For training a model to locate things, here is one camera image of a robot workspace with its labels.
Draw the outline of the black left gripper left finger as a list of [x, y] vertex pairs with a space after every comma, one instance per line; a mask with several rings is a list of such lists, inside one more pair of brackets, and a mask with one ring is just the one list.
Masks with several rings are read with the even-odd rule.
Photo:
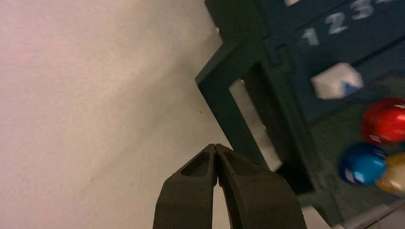
[[216, 147], [209, 144], [166, 179], [156, 203], [153, 228], [212, 228], [216, 164]]

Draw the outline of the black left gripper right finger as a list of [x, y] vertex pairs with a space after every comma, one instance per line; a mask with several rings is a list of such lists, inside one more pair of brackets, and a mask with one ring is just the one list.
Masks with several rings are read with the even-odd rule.
[[307, 227], [298, 198], [282, 176], [221, 144], [216, 151], [232, 229]]

